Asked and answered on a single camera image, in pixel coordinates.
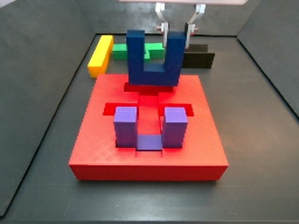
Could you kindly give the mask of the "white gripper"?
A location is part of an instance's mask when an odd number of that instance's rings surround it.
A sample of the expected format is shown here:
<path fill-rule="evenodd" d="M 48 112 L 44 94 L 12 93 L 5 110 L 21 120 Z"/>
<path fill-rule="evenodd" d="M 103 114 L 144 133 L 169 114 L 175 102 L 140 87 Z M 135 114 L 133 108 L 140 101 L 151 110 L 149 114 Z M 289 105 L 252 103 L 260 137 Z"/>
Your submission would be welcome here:
<path fill-rule="evenodd" d="M 167 47 L 167 36 L 169 24 L 164 18 L 164 3 L 169 4 L 196 4 L 195 12 L 191 16 L 191 19 L 185 22 L 184 32 L 185 32 L 185 47 L 189 47 L 191 36 L 199 30 L 199 27 L 195 24 L 195 20 L 201 18 L 205 12 L 204 4 L 216 4 L 216 5 L 243 5 L 248 0 L 119 0 L 120 2 L 145 2 L 156 3 L 155 4 L 155 13 L 160 20 L 160 24 L 156 26 L 156 30 L 163 35 L 163 47 Z"/>

